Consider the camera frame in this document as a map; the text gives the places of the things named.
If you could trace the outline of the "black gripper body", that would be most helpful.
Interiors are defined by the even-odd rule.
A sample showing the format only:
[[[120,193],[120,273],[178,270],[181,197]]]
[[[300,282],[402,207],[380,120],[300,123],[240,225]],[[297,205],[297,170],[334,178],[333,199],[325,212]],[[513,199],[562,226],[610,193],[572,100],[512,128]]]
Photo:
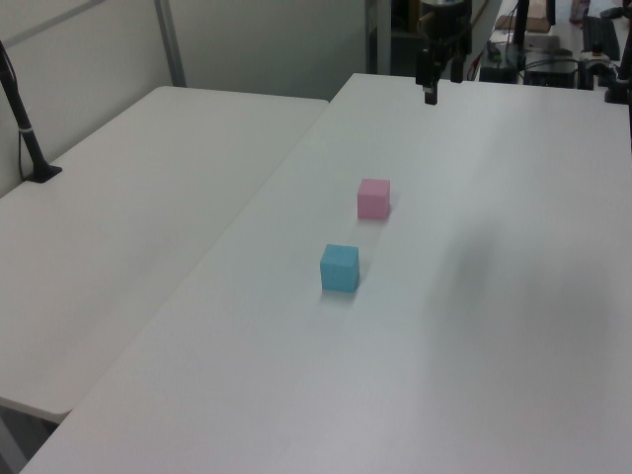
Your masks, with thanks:
[[[421,1],[419,32],[425,47],[435,54],[471,52],[471,2]]]

